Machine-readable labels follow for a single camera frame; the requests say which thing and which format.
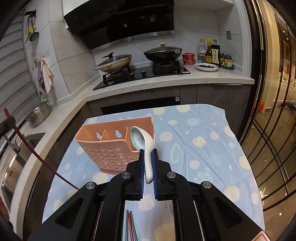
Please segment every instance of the purple cloth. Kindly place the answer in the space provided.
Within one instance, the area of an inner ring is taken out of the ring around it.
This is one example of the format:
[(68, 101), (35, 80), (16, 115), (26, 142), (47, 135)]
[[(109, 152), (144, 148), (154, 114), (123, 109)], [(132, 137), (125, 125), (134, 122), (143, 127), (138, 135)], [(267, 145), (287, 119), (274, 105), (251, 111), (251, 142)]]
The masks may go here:
[(43, 74), (41, 71), (41, 63), (40, 62), (38, 62), (38, 83), (39, 83), (39, 87), (46, 93), (45, 83), (43, 80)]

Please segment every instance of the wok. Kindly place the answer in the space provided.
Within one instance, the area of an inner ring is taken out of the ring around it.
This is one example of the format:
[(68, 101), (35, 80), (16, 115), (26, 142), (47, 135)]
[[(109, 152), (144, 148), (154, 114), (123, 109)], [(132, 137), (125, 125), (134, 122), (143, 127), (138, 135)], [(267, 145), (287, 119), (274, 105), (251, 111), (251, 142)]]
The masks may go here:
[(101, 70), (105, 73), (112, 73), (126, 68), (131, 63), (131, 54), (113, 56), (113, 53), (103, 56), (102, 58), (109, 57), (109, 59), (101, 62), (94, 68), (94, 71)]
[(175, 61), (182, 52), (182, 48), (165, 46), (168, 43), (160, 43), (160, 47), (149, 49), (144, 52), (147, 59), (156, 63)]

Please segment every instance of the pot lid handle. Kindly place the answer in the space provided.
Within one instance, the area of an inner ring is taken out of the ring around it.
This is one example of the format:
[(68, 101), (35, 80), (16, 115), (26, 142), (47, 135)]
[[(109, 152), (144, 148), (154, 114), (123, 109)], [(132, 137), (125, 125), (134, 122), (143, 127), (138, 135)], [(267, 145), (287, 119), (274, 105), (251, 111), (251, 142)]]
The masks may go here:
[(114, 54), (114, 52), (112, 52), (112, 53), (110, 53), (110, 54), (108, 54), (106, 56), (103, 56), (102, 58), (106, 58), (106, 57), (113, 58), (113, 54)]
[(160, 46), (161, 46), (161, 47), (165, 47), (166, 44), (168, 44), (168, 43), (163, 43), (163, 42), (162, 42), (162, 43), (160, 43)]

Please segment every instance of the hanging towel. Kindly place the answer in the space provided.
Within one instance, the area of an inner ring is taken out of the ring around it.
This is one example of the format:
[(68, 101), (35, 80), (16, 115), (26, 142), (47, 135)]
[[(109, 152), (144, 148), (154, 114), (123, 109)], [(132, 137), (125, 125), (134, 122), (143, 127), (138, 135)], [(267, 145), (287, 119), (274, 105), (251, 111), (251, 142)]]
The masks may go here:
[(50, 66), (45, 58), (41, 60), (41, 72), (43, 75), (43, 81), (45, 84), (46, 93), (48, 94), (50, 90), (54, 88), (52, 84), (53, 73)]
[(42, 71), (41, 71), (41, 62), (38, 62), (38, 84), (39, 84), (39, 87), (44, 92), (46, 92), (45, 83), (44, 83), (44, 79), (43, 79), (43, 75), (42, 75)]

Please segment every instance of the blue tablecloth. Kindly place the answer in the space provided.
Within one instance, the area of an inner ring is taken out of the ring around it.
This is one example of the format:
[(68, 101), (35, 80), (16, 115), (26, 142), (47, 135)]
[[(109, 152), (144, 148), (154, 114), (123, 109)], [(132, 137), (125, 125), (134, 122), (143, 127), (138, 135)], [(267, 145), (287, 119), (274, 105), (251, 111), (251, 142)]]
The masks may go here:
[[(179, 105), (104, 115), (87, 119), (85, 123), (147, 115), (153, 119), (159, 159), (169, 162), (172, 171), (188, 181), (212, 182), (264, 230), (260, 193), (249, 162), (228, 126), (224, 110), (206, 104)], [(100, 184), (113, 177), (100, 172), (75, 140), (63, 157), (58, 173), (79, 188), (89, 181)], [(55, 176), (42, 221), (75, 192)], [(143, 199), (126, 202), (126, 209), (133, 211), (139, 241), (175, 239), (172, 203), (156, 201), (153, 184), (145, 183)]]

